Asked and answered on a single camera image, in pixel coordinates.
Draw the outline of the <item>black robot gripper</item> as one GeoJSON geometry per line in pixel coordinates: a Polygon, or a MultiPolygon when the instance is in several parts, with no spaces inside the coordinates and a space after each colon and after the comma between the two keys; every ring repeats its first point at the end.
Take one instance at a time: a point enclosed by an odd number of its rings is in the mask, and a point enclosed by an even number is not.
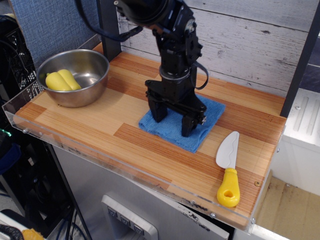
{"type": "Polygon", "coordinates": [[[196,96],[197,73],[189,72],[181,78],[162,77],[161,81],[146,80],[146,96],[153,119],[159,123],[168,114],[168,108],[184,115],[181,135],[189,137],[192,130],[203,125],[207,107],[196,96]]]}

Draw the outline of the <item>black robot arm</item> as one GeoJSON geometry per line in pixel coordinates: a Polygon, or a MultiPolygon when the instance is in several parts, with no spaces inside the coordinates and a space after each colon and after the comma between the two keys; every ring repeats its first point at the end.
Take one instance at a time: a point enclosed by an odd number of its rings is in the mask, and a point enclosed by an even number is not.
{"type": "Polygon", "coordinates": [[[198,99],[197,62],[202,45],[194,14],[182,0],[116,0],[121,16],[141,28],[152,30],[161,57],[161,80],[147,80],[146,96],[153,119],[159,123],[171,109],[181,114],[181,134],[188,137],[206,121],[204,103],[198,99]]]}

